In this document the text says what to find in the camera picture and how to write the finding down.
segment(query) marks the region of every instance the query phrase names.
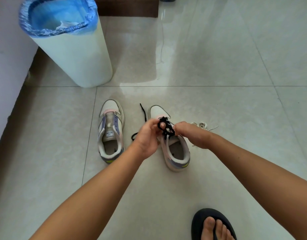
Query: forearm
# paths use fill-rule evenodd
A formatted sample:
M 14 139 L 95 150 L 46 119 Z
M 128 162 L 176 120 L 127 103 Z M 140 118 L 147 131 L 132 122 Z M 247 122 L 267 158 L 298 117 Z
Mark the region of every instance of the forearm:
M 32 236 L 42 239 L 97 239 L 142 163 L 130 146 L 63 202 Z
M 295 238 L 307 239 L 306 180 L 219 135 L 206 133 L 204 141 L 277 222 Z

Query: sneaker with black laces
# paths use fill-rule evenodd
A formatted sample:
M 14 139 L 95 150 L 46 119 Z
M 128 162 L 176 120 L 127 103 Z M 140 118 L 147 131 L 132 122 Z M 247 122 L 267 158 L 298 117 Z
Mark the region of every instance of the sneaker with black laces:
M 125 116 L 118 101 L 104 102 L 99 114 L 98 149 L 106 163 L 112 163 L 124 152 L 122 129 Z
M 159 105 L 153 105 L 148 110 L 148 118 L 167 118 L 167 123 L 174 126 L 169 121 L 171 116 Z M 174 172 L 180 172 L 186 169 L 190 162 L 190 151 L 187 142 L 183 136 L 160 136 L 158 140 L 161 143 L 162 151 L 168 168 Z

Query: wooden cabinet base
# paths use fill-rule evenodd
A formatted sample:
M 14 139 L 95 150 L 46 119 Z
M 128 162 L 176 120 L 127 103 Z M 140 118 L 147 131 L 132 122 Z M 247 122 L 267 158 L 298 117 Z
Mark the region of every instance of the wooden cabinet base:
M 159 0 L 97 1 L 100 16 L 158 17 Z

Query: person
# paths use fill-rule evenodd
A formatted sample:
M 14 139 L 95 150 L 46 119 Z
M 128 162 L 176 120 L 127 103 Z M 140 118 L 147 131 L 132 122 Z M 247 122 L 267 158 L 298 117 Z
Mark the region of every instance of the person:
M 127 150 L 65 200 L 30 239 L 97 239 L 141 163 L 157 150 L 158 122 L 147 121 Z M 295 239 L 307 239 L 306 180 L 195 125 L 183 121 L 175 124 L 174 130 L 192 144 L 212 151 Z M 214 228 L 218 240 L 234 239 L 226 226 L 212 217 L 204 219 L 201 239 L 214 239 Z

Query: white trash can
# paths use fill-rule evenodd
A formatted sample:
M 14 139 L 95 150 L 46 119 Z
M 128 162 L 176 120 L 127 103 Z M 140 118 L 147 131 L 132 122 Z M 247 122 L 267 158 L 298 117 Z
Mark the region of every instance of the white trash can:
M 25 0 L 19 24 L 77 85 L 110 81 L 112 67 L 94 0 Z

